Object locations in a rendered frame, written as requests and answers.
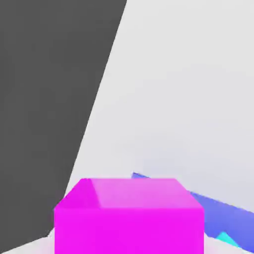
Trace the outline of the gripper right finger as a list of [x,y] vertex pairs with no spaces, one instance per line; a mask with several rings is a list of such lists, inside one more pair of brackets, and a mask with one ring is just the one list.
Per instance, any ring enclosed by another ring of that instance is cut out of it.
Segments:
[[253,254],[240,247],[208,237],[204,234],[204,254]]

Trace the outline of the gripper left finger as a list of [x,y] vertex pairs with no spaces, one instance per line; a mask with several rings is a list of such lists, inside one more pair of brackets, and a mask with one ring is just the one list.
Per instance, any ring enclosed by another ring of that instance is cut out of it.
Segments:
[[51,234],[2,254],[55,254],[55,236]]

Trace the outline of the small magenta cube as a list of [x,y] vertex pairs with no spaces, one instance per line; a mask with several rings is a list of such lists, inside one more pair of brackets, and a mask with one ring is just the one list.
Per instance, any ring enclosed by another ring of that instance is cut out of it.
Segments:
[[54,209],[55,254],[204,254],[204,210],[175,179],[81,179]]

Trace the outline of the small cyan cube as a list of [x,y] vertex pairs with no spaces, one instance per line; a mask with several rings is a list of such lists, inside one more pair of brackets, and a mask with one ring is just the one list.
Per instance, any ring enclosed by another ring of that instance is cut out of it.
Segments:
[[240,247],[226,232],[221,232],[216,239],[228,243],[232,246]]

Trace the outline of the large blue box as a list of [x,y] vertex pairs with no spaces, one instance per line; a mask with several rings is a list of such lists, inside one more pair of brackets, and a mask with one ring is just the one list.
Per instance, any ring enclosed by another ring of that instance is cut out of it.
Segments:
[[216,239],[226,232],[240,248],[254,254],[254,213],[218,200],[197,194],[190,194],[204,208],[204,232]]

